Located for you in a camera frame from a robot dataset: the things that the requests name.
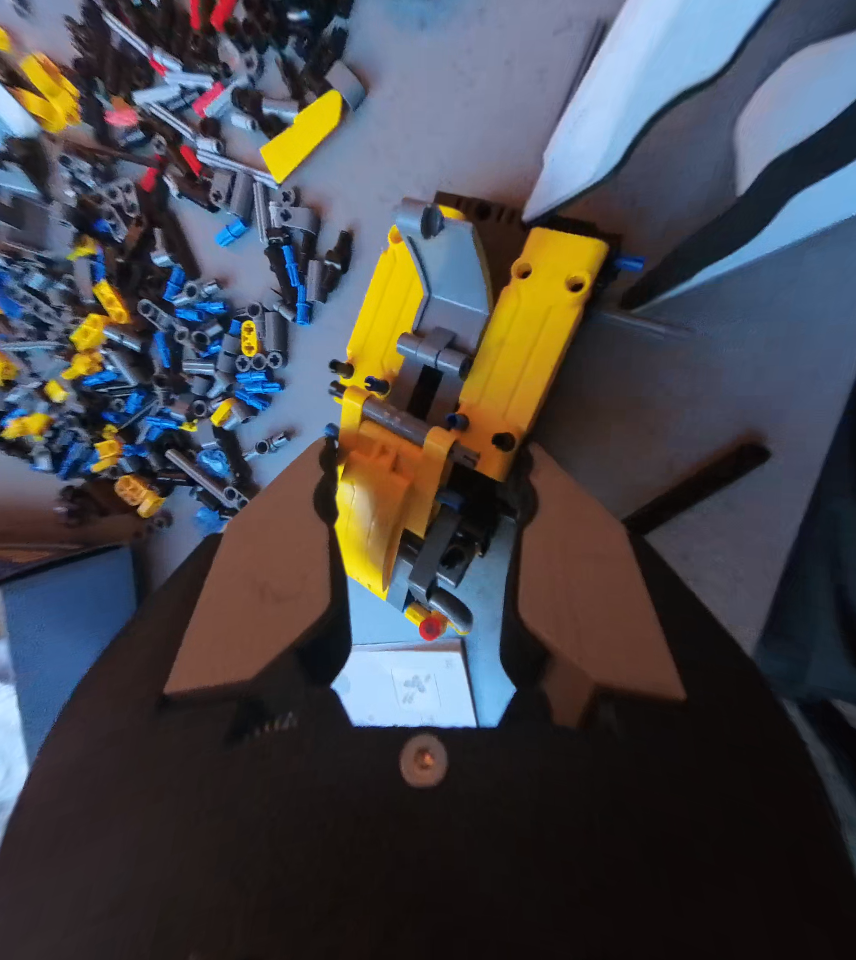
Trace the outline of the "yellow curved panel piece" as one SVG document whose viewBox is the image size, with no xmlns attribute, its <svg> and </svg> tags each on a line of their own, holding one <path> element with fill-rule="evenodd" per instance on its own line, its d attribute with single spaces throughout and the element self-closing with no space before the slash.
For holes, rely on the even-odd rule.
<svg viewBox="0 0 856 960">
<path fill-rule="evenodd" d="M 276 186 L 284 184 L 341 123 L 345 101 L 331 89 L 295 115 L 290 126 L 259 149 L 266 173 Z"/>
</svg>

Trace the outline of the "dark blue cardboard kit box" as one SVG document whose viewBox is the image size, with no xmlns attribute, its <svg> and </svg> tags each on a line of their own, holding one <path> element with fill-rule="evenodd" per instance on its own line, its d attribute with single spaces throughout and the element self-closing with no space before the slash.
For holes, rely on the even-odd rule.
<svg viewBox="0 0 856 960">
<path fill-rule="evenodd" d="M 136 608 L 126 543 L 0 543 L 0 642 L 13 669 L 29 764 Z"/>
</svg>

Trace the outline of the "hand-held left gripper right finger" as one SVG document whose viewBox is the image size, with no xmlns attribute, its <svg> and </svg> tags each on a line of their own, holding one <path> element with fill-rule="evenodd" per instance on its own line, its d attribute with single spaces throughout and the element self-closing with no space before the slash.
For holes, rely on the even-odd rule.
<svg viewBox="0 0 856 960">
<path fill-rule="evenodd" d="M 502 724 L 583 728 L 597 702 L 686 702 L 686 689 L 624 524 L 538 443 L 506 491 L 516 534 L 500 660 L 515 692 Z"/>
</svg>

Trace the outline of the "grey desk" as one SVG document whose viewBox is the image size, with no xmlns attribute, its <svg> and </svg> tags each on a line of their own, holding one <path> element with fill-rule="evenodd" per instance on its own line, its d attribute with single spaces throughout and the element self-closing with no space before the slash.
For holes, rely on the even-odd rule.
<svg viewBox="0 0 856 960">
<path fill-rule="evenodd" d="M 344 357 L 396 203 L 440 188 L 522 209 L 592 24 L 619 2 L 356 2 L 346 60 L 366 98 L 297 177 L 326 249 L 354 259 L 313 324 L 291 337 L 288 386 L 266 425 L 296 433 L 257 460 L 269 483 L 337 419 L 328 362 Z M 856 2 L 784 2 L 715 87 L 650 130 L 570 216 L 660 259 L 734 198 L 743 104 L 807 42 L 856 28 Z M 770 461 L 656 530 L 654 549 L 746 651 L 782 570 L 856 378 L 856 218 L 640 311 L 680 336 L 589 318 L 539 418 L 536 440 L 617 516 L 722 449 L 758 439 Z"/>
</svg>

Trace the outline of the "pile of small brick parts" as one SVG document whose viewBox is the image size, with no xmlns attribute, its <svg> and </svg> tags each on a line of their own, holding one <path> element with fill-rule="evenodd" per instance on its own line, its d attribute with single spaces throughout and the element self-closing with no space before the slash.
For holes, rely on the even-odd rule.
<svg viewBox="0 0 856 960">
<path fill-rule="evenodd" d="M 354 2 L 79 2 L 74 57 L 0 24 L 0 452 L 67 483 L 54 511 L 220 532 L 249 502 L 230 433 L 285 384 L 289 332 L 350 270 L 259 149 L 329 90 Z"/>
</svg>

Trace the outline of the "white instruction booklet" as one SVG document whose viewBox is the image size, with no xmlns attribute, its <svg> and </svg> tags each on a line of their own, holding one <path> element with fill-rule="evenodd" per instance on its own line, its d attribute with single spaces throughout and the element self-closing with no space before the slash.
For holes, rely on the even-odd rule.
<svg viewBox="0 0 856 960">
<path fill-rule="evenodd" d="M 464 644 L 362 644 L 331 684 L 355 727 L 476 729 Z"/>
</svg>

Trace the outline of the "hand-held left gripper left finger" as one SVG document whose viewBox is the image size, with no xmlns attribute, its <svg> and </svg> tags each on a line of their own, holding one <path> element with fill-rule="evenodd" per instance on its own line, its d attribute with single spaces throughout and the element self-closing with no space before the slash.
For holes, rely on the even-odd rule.
<svg viewBox="0 0 856 960">
<path fill-rule="evenodd" d="M 166 697 L 295 695 L 340 674 L 352 637 L 337 467 L 337 441 L 314 441 L 228 522 Z"/>
</svg>

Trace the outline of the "yellow toy brick vehicle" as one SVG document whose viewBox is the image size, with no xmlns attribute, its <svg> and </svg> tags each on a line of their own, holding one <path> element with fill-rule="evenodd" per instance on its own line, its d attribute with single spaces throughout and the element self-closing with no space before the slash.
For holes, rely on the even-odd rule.
<svg viewBox="0 0 856 960">
<path fill-rule="evenodd" d="M 535 226 L 496 293 L 462 204 L 404 198 L 393 211 L 330 364 L 329 432 L 345 573 L 422 642 L 472 630 L 457 591 L 514 510 L 510 475 L 612 258 L 584 226 Z"/>
</svg>

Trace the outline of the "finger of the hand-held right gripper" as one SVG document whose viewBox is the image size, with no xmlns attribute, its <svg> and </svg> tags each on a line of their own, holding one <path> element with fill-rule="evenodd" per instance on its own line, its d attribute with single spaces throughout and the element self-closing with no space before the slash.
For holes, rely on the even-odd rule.
<svg viewBox="0 0 856 960">
<path fill-rule="evenodd" d="M 560 115 L 523 210 L 539 222 L 609 180 L 650 127 L 713 83 L 772 1 L 627 1 Z"/>
<path fill-rule="evenodd" d="M 856 216 L 856 30 L 789 56 L 734 126 L 734 203 L 622 295 L 653 306 Z"/>
</svg>

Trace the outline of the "dark grey axle rod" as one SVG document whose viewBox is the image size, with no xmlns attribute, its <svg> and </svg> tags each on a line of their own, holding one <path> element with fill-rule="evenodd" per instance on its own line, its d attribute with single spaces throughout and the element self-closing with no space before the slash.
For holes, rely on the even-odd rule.
<svg viewBox="0 0 856 960">
<path fill-rule="evenodd" d="M 661 319 L 638 316 L 614 307 L 595 307 L 592 315 L 600 321 L 661 338 L 686 339 L 694 334 L 691 329 L 685 326 Z"/>
</svg>

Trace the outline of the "long black holed beam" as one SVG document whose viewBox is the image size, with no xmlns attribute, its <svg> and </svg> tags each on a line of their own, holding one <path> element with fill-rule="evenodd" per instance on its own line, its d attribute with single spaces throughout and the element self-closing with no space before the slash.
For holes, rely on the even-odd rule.
<svg viewBox="0 0 856 960">
<path fill-rule="evenodd" d="M 740 442 L 622 519 L 629 534 L 645 536 L 706 502 L 767 464 L 772 451 L 757 440 Z"/>
</svg>

